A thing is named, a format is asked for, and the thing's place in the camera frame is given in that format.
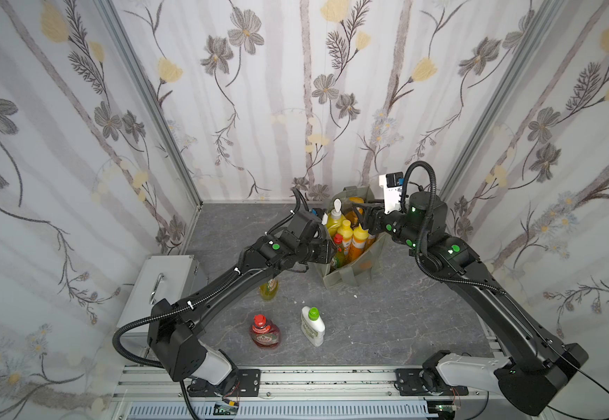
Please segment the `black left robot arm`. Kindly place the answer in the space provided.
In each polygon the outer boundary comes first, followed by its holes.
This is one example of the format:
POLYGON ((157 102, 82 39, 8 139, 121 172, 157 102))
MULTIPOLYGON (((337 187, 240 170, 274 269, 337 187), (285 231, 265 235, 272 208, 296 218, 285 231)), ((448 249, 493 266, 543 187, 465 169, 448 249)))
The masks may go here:
POLYGON ((150 316, 119 327, 112 338, 115 351, 140 365, 164 369, 181 387, 190 418, 196 418, 187 379, 207 382, 213 392, 225 396, 238 382, 238 369, 229 357, 199 339, 206 325, 226 307, 255 287, 290 271, 297 264, 327 264, 332 260, 332 240, 322 220, 311 212, 303 194, 292 190, 296 204, 289 215, 244 248, 234 265, 193 294, 171 304, 162 299, 150 316), (122 336, 148 327, 147 345, 155 359, 135 355, 122 344, 122 336))

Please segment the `green bottle red cap front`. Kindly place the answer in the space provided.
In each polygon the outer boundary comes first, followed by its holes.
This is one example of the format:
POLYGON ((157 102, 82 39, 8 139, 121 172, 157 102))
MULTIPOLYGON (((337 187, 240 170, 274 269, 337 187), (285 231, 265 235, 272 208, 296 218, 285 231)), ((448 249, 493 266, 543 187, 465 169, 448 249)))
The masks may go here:
POLYGON ((331 262, 331 269, 335 271, 346 264, 346 254, 344 248, 344 238, 341 236, 341 234, 335 234, 333 242, 335 244, 336 253, 331 262))

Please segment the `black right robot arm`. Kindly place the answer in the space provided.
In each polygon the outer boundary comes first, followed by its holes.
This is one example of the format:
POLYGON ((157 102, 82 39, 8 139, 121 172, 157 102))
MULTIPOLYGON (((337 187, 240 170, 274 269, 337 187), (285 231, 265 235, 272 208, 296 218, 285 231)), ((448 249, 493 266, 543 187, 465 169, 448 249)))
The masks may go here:
POLYGON ((455 387, 484 390, 502 395, 528 416, 539 416, 582 371, 589 355, 545 329, 500 286, 479 254, 448 232, 448 207, 437 196, 430 164, 416 161, 404 173, 388 174, 384 188, 399 190, 398 198, 352 205, 360 227, 407 246, 420 271, 456 292, 505 348, 500 358, 439 351, 423 364, 423 387, 431 393, 455 387))

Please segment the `orange bottle yellow cap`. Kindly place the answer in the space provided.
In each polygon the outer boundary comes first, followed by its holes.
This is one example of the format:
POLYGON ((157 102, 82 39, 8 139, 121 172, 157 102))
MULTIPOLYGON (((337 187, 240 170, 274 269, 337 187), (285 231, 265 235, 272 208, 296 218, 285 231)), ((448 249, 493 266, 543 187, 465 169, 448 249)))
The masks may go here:
POLYGON ((348 262, 356 261, 365 252, 368 238, 368 230, 364 229, 360 224, 353 229, 353 236, 347 254, 348 262))
POLYGON ((338 234, 342 237, 342 247, 344 254, 347 256, 351 247, 353 238, 352 224, 349 220, 343 220, 341 226, 338 228, 338 234))

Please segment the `large orange pump soap bottle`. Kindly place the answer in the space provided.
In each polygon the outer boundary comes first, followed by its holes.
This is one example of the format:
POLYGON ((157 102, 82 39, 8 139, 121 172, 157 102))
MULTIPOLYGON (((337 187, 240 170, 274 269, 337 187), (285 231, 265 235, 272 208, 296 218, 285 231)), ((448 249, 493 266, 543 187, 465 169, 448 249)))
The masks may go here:
POLYGON ((345 217, 351 222, 351 226, 355 228, 360 223, 360 215, 363 214, 363 209, 359 208, 359 204, 364 204, 365 201, 360 197, 350 197, 348 201, 349 209, 345 213, 345 217))

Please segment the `red soap bottle red cap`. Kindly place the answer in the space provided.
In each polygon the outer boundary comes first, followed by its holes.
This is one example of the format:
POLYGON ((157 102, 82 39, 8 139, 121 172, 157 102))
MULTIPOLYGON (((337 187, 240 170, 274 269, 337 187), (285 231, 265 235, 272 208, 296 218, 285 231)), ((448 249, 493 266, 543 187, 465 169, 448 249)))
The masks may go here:
POLYGON ((280 328, 262 314, 255 315, 250 334, 259 348, 277 348, 281 343, 280 328))

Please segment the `large yellow pump soap bottle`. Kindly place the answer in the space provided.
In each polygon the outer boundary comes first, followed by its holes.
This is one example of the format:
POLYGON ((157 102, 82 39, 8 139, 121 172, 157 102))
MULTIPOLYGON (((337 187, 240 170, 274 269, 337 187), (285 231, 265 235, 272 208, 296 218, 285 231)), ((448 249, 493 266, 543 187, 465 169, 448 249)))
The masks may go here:
POLYGON ((345 220, 346 217, 344 217, 342 213, 342 201, 341 199, 335 199, 332 205, 332 210, 327 215, 327 222, 325 224, 331 238, 335 237, 345 220))

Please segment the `white bottle green cap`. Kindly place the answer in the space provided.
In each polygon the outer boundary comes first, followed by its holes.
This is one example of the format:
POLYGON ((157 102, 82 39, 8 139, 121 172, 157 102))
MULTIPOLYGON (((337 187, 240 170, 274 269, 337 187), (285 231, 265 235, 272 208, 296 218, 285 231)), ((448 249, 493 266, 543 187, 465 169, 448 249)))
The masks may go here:
POLYGON ((324 343, 326 327, 318 308, 302 308, 301 330, 313 346, 320 347, 324 343))

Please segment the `green fabric shopping bag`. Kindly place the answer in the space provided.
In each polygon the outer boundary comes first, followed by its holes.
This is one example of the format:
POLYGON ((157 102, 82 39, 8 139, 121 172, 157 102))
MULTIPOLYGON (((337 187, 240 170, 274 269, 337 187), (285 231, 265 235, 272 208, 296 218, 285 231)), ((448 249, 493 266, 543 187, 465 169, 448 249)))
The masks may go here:
MULTIPOLYGON (((363 199, 365 203, 376 201, 374 192, 370 187, 345 187, 342 192, 325 201, 325 210, 332 209, 335 199, 340 199, 342 202, 342 210, 348 213, 352 209, 350 199, 358 197, 363 199)), ((309 267, 320 276, 324 286, 330 289, 336 285, 359 286, 372 281, 373 275, 378 275, 381 272, 381 255, 388 243, 387 234, 379 234, 375 241, 369 247, 365 248, 365 252, 359 256, 354 262, 345 264, 340 269, 332 269, 330 264, 315 264, 309 263, 309 267)))

